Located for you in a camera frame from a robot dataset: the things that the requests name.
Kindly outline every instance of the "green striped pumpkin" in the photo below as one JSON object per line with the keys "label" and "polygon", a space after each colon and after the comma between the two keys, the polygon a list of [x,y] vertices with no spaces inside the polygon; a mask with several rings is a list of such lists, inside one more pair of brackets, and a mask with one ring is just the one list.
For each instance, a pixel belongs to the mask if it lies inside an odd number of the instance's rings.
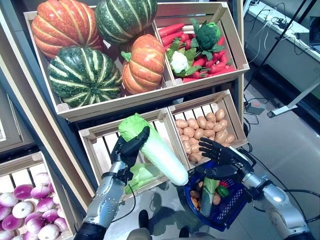
{"label": "green striped pumpkin", "polygon": [[103,39],[121,44],[149,27],[156,12],[156,0],[102,0],[95,8],[95,21]]}
{"label": "green striped pumpkin", "polygon": [[51,88],[72,108],[121,97],[121,73],[98,50],[63,47],[50,61],[48,70]]}

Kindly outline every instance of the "cable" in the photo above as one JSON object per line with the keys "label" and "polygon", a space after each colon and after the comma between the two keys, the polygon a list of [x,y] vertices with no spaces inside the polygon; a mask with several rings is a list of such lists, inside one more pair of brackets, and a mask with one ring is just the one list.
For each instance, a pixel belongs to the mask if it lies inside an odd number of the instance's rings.
{"label": "cable", "polygon": [[126,215],[123,215],[122,217],[119,217],[119,218],[117,218],[116,220],[113,220],[111,223],[114,223],[114,222],[116,222],[116,221],[119,221],[120,219],[125,218],[125,217],[128,216],[130,213],[132,213],[132,212],[134,211],[135,207],[136,207],[136,196],[135,196],[135,193],[134,193],[134,191],[132,190],[132,187],[130,186],[129,183],[128,183],[128,186],[129,186],[129,188],[130,188],[130,190],[131,190],[131,192],[132,192],[133,199],[134,199],[133,208],[132,208],[131,211],[128,212]]}

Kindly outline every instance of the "shoe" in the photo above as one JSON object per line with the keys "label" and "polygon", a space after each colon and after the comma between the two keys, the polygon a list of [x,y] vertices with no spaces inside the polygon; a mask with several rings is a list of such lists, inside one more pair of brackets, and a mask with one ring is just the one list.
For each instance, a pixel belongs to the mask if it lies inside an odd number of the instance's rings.
{"label": "shoe", "polygon": [[189,238],[189,228],[187,226],[181,228],[179,238]]}
{"label": "shoe", "polygon": [[139,228],[149,228],[149,215],[146,210],[141,210],[139,213]]}

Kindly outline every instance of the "floor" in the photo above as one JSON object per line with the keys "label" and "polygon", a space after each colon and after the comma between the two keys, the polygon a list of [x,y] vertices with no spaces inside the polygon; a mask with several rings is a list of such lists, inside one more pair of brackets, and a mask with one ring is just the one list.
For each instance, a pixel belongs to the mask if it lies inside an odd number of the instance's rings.
{"label": "floor", "polygon": [[[316,134],[293,112],[286,112],[269,118],[267,112],[281,106],[281,103],[259,83],[253,82],[245,92],[247,99],[268,98],[266,110],[258,116],[258,125],[251,125],[248,141],[253,146],[253,154],[263,161],[273,173],[290,189],[309,189],[320,192],[320,136]],[[253,115],[246,114],[250,123],[255,123]],[[267,175],[279,185],[265,169],[257,165],[255,171]],[[307,218],[320,212],[320,200],[308,194],[295,194]],[[133,199],[127,200],[119,208],[117,216],[123,216],[133,206]],[[130,231],[138,228],[140,210],[146,209],[150,218],[153,240],[177,238],[183,226],[192,232],[206,232],[218,239],[226,240],[279,240],[267,215],[247,204],[231,227],[220,232],[198,220],[187,206],[179,200],[177,189],[170,182],[145,191],[136,198],[134,211],[126,218],[111,224],[105,240],[125,240]],[[309,224],[314,237],[320,239],[320,221]]]}

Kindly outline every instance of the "orange pumpkin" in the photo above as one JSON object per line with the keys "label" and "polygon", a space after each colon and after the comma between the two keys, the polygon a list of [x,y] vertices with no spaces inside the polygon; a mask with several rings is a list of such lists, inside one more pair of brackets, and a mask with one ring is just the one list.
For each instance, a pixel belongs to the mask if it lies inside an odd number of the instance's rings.
{"label": "orange pumpkin", "polygon": [[165,54],[164,47],[154,36],[146,34],[138,37],[131,47],[131,55],[125,57],[128,61],[122,70],[125,89],[131,94],[155,90],[162,80]]}
{"label": "orange pumpkin", "polygon": [[103,50],[94,11],[76,0],[47,0],[37,7],[31,24],[34,42],[49,58],[62,47],[88,46]]}

